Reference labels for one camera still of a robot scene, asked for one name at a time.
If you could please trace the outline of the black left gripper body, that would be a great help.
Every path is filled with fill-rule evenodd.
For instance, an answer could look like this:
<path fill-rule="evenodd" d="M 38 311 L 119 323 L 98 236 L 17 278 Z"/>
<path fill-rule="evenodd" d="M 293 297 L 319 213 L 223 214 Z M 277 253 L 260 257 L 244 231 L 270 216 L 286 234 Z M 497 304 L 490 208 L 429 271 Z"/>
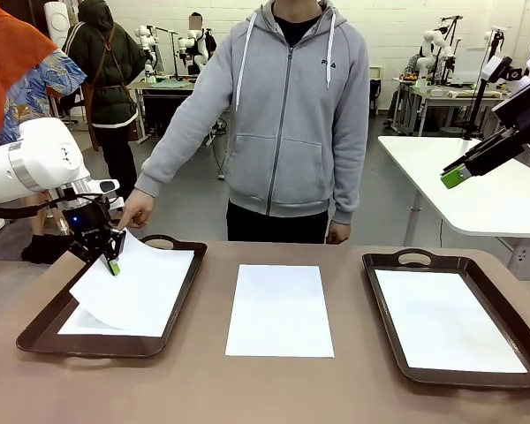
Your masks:
<path fill-rule="evenodd" d="M 72 237 L 69 251 L 82 261 L 95 261 L 111 240 L 112 231 L 105 207 L 88 203 L 65 209 L 63 216 Z"/>

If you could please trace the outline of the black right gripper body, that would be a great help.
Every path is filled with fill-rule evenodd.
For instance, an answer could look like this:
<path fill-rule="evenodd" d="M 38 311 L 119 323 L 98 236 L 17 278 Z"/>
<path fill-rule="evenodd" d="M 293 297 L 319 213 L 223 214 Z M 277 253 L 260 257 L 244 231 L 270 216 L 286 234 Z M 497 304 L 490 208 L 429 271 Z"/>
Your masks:
<path fill-rule="evenodd" d="M 504 128 L 503 138 L 515 146 L 530 147 L 530 85 L 493 109 Z"/>

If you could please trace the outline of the person's right hand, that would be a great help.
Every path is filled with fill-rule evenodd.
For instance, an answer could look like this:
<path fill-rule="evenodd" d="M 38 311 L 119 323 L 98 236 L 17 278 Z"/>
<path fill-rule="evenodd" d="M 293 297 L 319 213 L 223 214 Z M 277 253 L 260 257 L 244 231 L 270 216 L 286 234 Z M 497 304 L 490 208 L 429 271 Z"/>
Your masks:
<path fill-rule="evenodd" d="M 125 201 L 123 214 L 119 219 L 117 228 L 140 229 L 147 225 L 148 219 L 154 209 L 155 198 L 141 190 L 134 189 Z"/>

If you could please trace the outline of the person's left hand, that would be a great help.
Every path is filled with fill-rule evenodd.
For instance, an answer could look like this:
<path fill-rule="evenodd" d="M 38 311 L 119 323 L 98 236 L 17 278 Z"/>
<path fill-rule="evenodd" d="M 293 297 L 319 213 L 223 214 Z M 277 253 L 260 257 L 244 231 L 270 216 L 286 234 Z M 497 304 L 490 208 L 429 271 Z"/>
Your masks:
<path fill-rule="evenodd" d="M 350 224 L 336 223 L 332 221 L 329 225 L 326 243 L 329 245 L 340 245 L 351 236 L 352 227 Z"/>

